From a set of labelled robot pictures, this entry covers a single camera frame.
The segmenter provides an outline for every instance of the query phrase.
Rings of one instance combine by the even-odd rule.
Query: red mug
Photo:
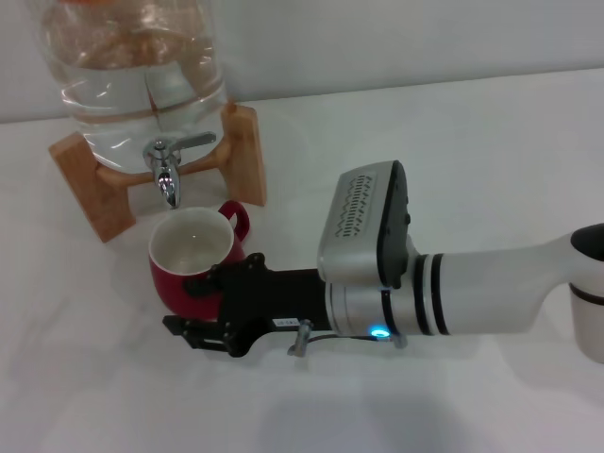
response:
[[[235,216],[233,228],[230,220]],[[244,260],[242,242],[249,229],[249,216],[236,201],[227,201],[218,211],[175,211],[160,222],[151,234],[149,262],[166,307],[183,318],[218,319],[222,296],[192,297],[184,289],[185,281],[203,278],[215,264]]]

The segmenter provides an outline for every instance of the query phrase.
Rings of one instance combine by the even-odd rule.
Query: white table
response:
[[[420,251],[538,243],[604,220],[604,70],[250,103],[269,204],[246,249],[312,267],[338,175],[400,159]],[[147,270],[163,213],[95,237],[45,148],[69,120],[0,126],[0,449],[3,452],[601,451],[604,365],[573,339],[567,290],[516,336],[351,340],[244,359],[193,351],[162,326]],[[216,174],[184,179],[216,206]]]

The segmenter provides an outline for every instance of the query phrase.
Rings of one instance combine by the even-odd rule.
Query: mug handle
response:
[[[235,225],[235,236],[239,238],[241,242],[249,234],[249,215],[241,203],[236,201],[227,201],[219,210],[228,220],[232,219],[233,216],[237,216],[237,225]]]

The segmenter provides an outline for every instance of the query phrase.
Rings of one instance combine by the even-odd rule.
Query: robotic arm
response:
[[[220,292],[216,323],[164,319],[193,348],[245,355],[271,331],[312,330],[393,341],[407,335],[515,333],[545,297],[569,283],[579,347],[604,362],[604,225],[513,250],[419,254],[408,235],[407,182],[398,161],[340,177],[319,248],[318,270],[273,272],[256,254],[186,282],[200,297]]]

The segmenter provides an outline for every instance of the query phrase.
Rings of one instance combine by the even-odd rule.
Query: wooden stand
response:
[[[256,111],[228,104],[221,116],[225,137],[207,156],[181,166],[178,172],[184,176],[218,168],[232,199],[264,206],[266,176]],[[106,167],[79,133],[53,144],[49,151],[103,243],[136,223],[127,188],[154,182],[151,173],[127,175]]]

